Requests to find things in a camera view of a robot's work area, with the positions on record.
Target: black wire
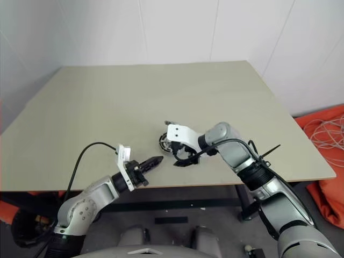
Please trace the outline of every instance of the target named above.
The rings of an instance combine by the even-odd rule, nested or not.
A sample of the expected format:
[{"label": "black wire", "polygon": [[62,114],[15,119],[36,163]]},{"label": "black wire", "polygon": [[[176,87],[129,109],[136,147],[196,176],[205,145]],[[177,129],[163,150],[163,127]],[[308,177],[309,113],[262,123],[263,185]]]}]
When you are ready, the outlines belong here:
[{"label": "black wire", "polygon": [[[313,223],[314,223],[314,227],[317,229],[317,225],[316,225],[316,221],[314,220],[311,212],[309,211],[309,209],[306,207],[306,205],[303,203],[303,201],[301,200],[301,198],[299,197],[299,195],[294,191],[293,187],[286,181],[284,180],[278,173],[274,172],[271,168],[269,168],[267,165],[266,165],[266,162],[263,160],[263,157],[262,156],[257,156],[257,154],[253,153],[253,151],[251,150],[250,146],[240,140],[240,139],[226,139],[226,140],[223,140],[223,141],[219,141],[217,142],[216,144],[213,144],[211,146],[208,146],[206,147],[204,150],[196,153],[195,155],[191,156],[191,157],[188,157],[187,159],[180,159],[176,154],[174,155],[174,157],[178,160],[178,161],[181,161],[181,162],[189,162],[189,161],[192,161],[194,159],[197,159],[199,158],[202,154],[212,150],[212,149],[215,149],[217,146],[219,145],[222,145],[222,144],[226,144],[228,142],[238,142],[240,144],[242,144],[251,154],[251,156],[253,157],[253,159],[256,161],[256,162],[259,162],[260,164],[262,164],[268,171],[270,171],[271,173],[273,173],[280,181],[282,181],[286,187],[299,199],[300,203],[302,204],[303,208],[305,209],[305,211],[307,212],[308,216],[312,219]],[[255,147],[255,144],[252,140],[249,141],[252,146]]]},{"label": "black wire", "polygon": [[[74,167],[73,173],[71,174],[71,177],[70,177],[70,180],[69,180],[68,188],[67,188],[66,193],[65,193],[65,195],[64,195],[63,203],[68,199],[68,196],[69,196],[69,193],[70,193],[70,188],[71,188],[71,185],[73,184],[73,180],[74,180],[74,177],[75,177],[75,174],[76,174],[76,170],[77,170],[77,167],[79,166],[79,163],[80,163],[80,161],[81,161],[81,158],[82,158],[83,154],[85,153],[85,151],[86,151],[89,147],[91,147],[91,146],[93,146],[93,145],[105,145],[105,146],[107,146],[107,147],[113,149],[114,152],[115,152],[116,154],[118,154],[115,147],[113,147],[113,146],[111,146],[111,145],[109,145],[109,144],[107,144],[107,143],[105,143],[105,142],[98,141],[98,142],[93,142],[92,144],[88,144],[88,145],[81,151],[79,157],[77,158],[77,161],[76,161],[76,163],[75,163],[75,167]],[[53,228],[57,225],[57,222],[58,222],[58,221],[55,220],[55,221],[52,223],[52,225],[51,225],[49,231],[52,232]],[[50,241],[51,241],[51,238],[50,238],[50,239],[49,239],[49,240],[48,240],[48,241],[47,241],[47,242],[37,251],[37,253],[35,254],[35,256],[34,256],[33,258],[37,258],[37,257],[43,252],[43,250],[47,247],[47,245],[50,243]]]},{"label": "black wire", "polygon": [[45,243],[44,243],[44,245],[42,245],[42,247],[41,248],[39,248],[39,250],[37,251],[37,253],[34,255],[34,257],[32,257],[32,258],[38,258],[38,256],[44,251],[44,249],[48,246],[48,244],[51,242],[51,238],[48,240],[48,241],[46,241]]},{"label": "black wire", "polygon": [[249,140],[247,144],[248,144],[248,145],[252,145],[253,150],[254,150],[255,152],[258,153],[258,150],[257,150],[257,148],[256,148],[256,144],[254,144],[253,140]]},{"label": "black wire", "polygon": [[64,195],[64,199],[63,199],[63,202],[65,202],[67,199],[68,199],[68,195],[70,193],[70,188],[71,188],[71,185],[73,184],[73,180],[74,180],[74,177],[75,177],[75,174],[76,174],[76,170],[77,170],[77,167],[79,166],[79,163],[80,163],[80,160],[82,158],[82,155],[85,153],[85,151],[93,146],[93,145],[97,145],[97,144],[100,144],[100,145],[105,145],[111,149],[114,150],[114,152],[117,154],[117,150],[115,147],[109,145],[109,144],[106,144],[104,142],[101,142],[101,141],[98,141],[98,142],[93,142],[92,144],[88,144],[80,153],[79,157],[77,158],[77,161],[76,161],[76,164],[75,164],[75,167],[74,167],[74,170],[73,170],[73,173],[71,174],[71,177],[70,177],[70,180],[69,180],[69,184],[68,184],[68,188],[67,188],[67,191]]},{"label": "black wire", "polygon": [[277,149],[279,146],[281,146],[280,144],[275,146],[274,148],[272,148],[271,150],[268,150],[267,152],[265,152],[264,154],[262,154],[262,157],[265,157],[267,155],[269,155],[271,152],[273,152],[275,149]]}]

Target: table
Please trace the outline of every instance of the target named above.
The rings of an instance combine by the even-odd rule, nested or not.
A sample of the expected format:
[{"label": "table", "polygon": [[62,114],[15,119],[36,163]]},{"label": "table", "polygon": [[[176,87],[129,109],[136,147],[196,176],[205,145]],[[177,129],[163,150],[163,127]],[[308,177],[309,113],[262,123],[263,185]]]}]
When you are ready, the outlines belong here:
[{"label": "table", "polygon": [[[246,61],[63,67],[1,137],[1,191],[66,189],[76,159],[91,142],[132,147],[139,162],[161,155],[165,120],[205,132],[220,121],[253,139],[287,181],[335,177],[334,171]],[[72,189],[118,171],[114,152],[93,146]],[[187,168],[174,158],[147,174],[149,187],[240,184],[220,156]]]}]

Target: white wall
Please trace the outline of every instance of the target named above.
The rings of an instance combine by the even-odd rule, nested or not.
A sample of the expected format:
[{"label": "white wall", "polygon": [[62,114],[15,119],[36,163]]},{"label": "white wall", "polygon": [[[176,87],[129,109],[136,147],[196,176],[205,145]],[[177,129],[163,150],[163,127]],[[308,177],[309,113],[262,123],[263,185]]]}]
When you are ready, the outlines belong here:
[{"label": "white wall", "polygon": [[1,132],[75,54],[55,0],[0,0]]},{"label": "white wall", "polygon": [[344,102],[342,0],[0,1],[3,124],[61,65],[248,60],[291,114]]}]

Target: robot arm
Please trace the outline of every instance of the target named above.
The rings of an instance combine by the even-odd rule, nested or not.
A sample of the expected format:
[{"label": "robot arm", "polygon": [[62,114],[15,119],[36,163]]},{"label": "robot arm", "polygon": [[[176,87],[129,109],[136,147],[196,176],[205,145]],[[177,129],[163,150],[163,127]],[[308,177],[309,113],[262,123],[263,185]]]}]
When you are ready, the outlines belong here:
[{"label": "robot arm", "polygon": [[48,245],[45,258],[67,258],[80,254],[86,232],[99,211],[119,198],[125,190],[147,185],[144,173],[155,168],[163,156],[152,157],[139,164],[130,161],[130,148],[119,145],[119,173],[92,183],[79,195],[65,201],[58,212],[58,223]]},{"label": "robot arm", "polygon": [[[260,203],[260,217],[270,235],[278,240],[280,257],[340,257],[315,228],[306,207],[287,182],[273,172],[228,123],[219,123],[203,135],[188,131],[185,126],[181,129],[180,125],[169,124],[167,139],[171,152],[177,158],[176,166],[198,163],[200,155],[195,153],[221,155]],[[188,151],[189,158],[182,160],[177,155],[185,146],[186,151],[190,148],[194,151]]]}]

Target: gray floor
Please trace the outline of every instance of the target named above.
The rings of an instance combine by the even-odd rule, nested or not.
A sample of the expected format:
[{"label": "gray floor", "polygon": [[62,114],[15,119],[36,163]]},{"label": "gray floor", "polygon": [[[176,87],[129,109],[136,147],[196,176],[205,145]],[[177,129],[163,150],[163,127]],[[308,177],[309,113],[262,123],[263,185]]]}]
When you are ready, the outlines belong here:
[{"label": "gray floor", "polygon": [[[339,253],[344,256],[344,230],[326,222],[317,210],[313,200],[304,188],[296,186],[306,205],[310,208],[319,229],[330,239]],[[234,187],[142,189],[121,196],[120,202],[148,200],[176,200],[235,197]],[[277,257],[277,243],[273,240],[259,218],[246,223],[237,220],[238,207],[204,209],[183,209],[168,211],[142,211],[104,213],[102,218],[91,225],[86,237],[83,253],[117,244],[121,232],[126,228],[142,224],[150,230],[152,243],[158,245],[184,245],[190,241],[190,234],[197,225],[207,226],[219,238],[223,257],[245,257],[244,245],[263,248],[267,258]],[[188,216],[188,224],[155,225],[155,217]],[[39,247],[21,249],[12,240],[10,227],[1,223],[0,257],[32,257]]]}]

